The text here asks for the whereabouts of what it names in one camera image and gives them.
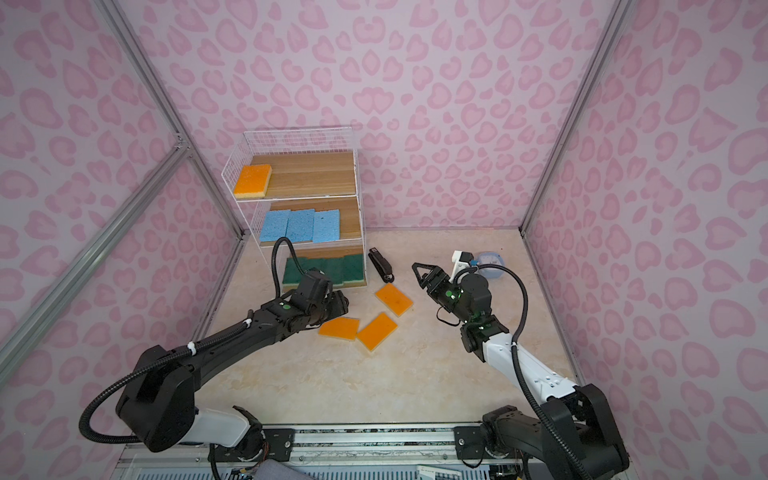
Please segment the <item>green sponge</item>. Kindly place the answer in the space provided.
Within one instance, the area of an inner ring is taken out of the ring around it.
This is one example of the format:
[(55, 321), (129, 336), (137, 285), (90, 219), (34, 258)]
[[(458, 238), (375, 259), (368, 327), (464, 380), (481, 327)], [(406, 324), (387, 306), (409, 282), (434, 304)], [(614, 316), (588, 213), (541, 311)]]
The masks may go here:
[(285, 262), (285, 268), (282, 277), (282, 287), (284, 289), (295, 288), (299, 285), (303, 273), (297, 268), (296, 262), (288, 258)]
[(341, 287), (350, 276), (345, 257), (335, 257), (325, 260), (325, 274), (331, 279), (335, 287)]
[(326, 271), (326, 260), (321, 258), (307, 258), (302, 263), (305, 275), (319, 283), (332, 284), (332, 278)]
[(362, 253), (346, 255), (342, 267), (344, 285), (365, 283), (365, 259)]

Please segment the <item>blue sponge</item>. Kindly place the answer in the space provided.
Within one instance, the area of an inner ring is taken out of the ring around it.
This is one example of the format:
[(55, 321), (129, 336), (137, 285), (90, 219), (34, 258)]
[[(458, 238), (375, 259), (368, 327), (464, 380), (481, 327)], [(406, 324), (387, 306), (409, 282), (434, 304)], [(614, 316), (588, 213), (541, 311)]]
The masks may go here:
[(335, 242), (340, 239), (341, 214), (338, 209), (315, 211), (313, 217), (313, 243)]
[(259, 234), (261, 243), (275, 242), (287, 232), (290, 210), (270, 210), (266, 213)]
[(314, 209), (291, 210), (285, 236), (293, 243), (311, 242), (314, 236)]

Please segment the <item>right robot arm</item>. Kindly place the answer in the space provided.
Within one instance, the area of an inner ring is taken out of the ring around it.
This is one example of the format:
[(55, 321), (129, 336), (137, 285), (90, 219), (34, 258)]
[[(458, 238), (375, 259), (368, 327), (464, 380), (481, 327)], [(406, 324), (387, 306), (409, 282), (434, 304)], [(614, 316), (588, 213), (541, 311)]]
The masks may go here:
[(521, 337), (527, 325), (529, 294), (506, 266), (521, 294), (514, 329), (494, 314), (485, 264), (463, 263), (454, 274), (415, 262), (419, 287), (456, 319), (464, 349), (510, 380), (533, 413), (506, 406), (483, 416), (480, 431), (486, 454), (540, 460), (555, 479), (611, 479), (630, 466), (629, 454), (607, 396), (594, 384), (578, 385), (527, 351)]

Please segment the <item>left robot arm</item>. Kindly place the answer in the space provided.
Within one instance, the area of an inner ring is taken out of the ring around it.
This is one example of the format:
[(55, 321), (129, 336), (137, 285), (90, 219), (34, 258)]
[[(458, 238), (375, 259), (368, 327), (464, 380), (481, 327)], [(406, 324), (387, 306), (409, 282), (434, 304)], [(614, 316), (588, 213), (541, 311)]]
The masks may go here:
[(80, 434), (98, 444), (142, 444), (163, 452), (179, 444), (206, 444), (244, 460), (265, 457), (262, 423), (248, 410), (197, 405), (197, 392), (249, 355), (345, 316), (349, 300), (318, 268), (301, 269), (299, 284), (230, 327), (174, 349), (145, 350), (132, 372), (84, 408)]

